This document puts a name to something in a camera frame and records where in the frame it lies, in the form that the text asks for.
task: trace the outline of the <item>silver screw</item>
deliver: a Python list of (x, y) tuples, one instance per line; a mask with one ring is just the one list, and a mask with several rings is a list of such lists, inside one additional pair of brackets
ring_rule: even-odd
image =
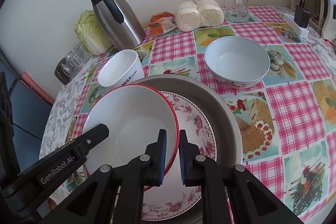
[(197, 161), (205, 161), (205, 156), (204, 155), (197, 155), (196, 157)]
[(107, 165), (107, 164), (102, 165), (102, 166), (99, 168), (99, 170), (100, 170), (101, 172), (103, 172), (103, 173), (107, 173), (108, 171), (110, 171), (110, 169), (111, 169), (111, 166), (109, 166), (109, 165)]
[(242, 164), (237, 164), (235, 166), (235, 169), (238, 171), (238, 172), (244, 172), (245, 171), (245, 166), (242, 165)]
[(151, 157), (147, 154), (143, 154), (140, 156), (140, 160), (142, 161), (148, 161)]

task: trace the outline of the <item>glass mug handle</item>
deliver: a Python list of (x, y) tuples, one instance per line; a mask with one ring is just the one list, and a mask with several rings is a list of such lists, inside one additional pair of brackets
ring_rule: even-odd
[(242, 0), (236, 0), (237, 2), (237, 18), (242, 18), (243, 4)]

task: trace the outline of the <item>stainless steel basin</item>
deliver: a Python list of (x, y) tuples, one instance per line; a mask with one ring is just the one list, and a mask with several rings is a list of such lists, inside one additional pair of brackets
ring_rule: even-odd
[[(242, 163), (242, 139), (236, 119), (226, 102), (211, 88), (195, 79), (181, 75), (153, 75), (137, 80), (134, 84), (173, 92), (192, 101), (204, 113), (212, 127), (216, 139), (217, 162), (229, 167)], [(201, 218), (200, 200), (188, 211), (177, 217), (161, 220), (160, 223), (192, 224)]]

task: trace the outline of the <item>power strip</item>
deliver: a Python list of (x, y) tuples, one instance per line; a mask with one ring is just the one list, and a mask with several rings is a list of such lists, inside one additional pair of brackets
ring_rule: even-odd
[(308, 37), (308, 29), (307, 28), (302, 28), (299, 25), (297, 25), (294, 21), (294, 16), (291, 14), (284, 14), (283, 15), (284, 21), (293, 29), (293, 31), (302, 38), (307, 38)]

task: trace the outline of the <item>table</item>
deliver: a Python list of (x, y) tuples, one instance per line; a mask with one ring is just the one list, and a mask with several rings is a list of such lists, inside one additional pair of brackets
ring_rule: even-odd
[[(283, 13), (292, 12), (284, 7), (250, 7), (246, 23), (224, 20), (218, 27), (147, 35), (135, 50), (145, 76), (178, 73), (195, 78), (217, 92), (236, 119), (250, 119), (239, 123), (245, 166), (292, 211), (293, 202), (304, 196), (306, 205), (295, 206), (295, 213), (308, 223), (336, 195), (336, 56), (311, 27), (307, 39), (298, 37), (283, 21)], [(224, 86), (207, 69), (206, 46), (227, 35), (250, 38), (277, 55), (269, 74), (256, 86), (241, 90)], [(45, 129), (40, 158), (81, 135), (90, 108), (108, 91), (98, 84), (98, 73), (116, 52), (111, 49), (92, 57), (80, 74), (61, 88)], [(256, 124), (270, 128), (264, 141), (248, 138), (260, 130), (250, 126), (256, 119)], [(80, 168), (51, 198), (60, 203), (84, 179), (85, 170)]]

